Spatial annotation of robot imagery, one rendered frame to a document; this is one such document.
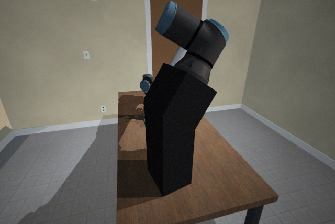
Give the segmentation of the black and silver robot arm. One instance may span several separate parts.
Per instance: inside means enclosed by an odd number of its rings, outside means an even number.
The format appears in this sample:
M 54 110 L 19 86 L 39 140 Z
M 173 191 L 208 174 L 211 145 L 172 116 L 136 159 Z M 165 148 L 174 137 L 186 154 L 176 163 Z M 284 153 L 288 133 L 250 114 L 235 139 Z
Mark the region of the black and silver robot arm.
M 228 30 L 216 20 L 200 20 L 173 1 L 167 3 L 155 30 L 179 45 L 169 65 L 207 85 L 211 69 L 229 39 Z M 140 88 L 147 93 L 152 83 L 152 75 L 144 74 Z

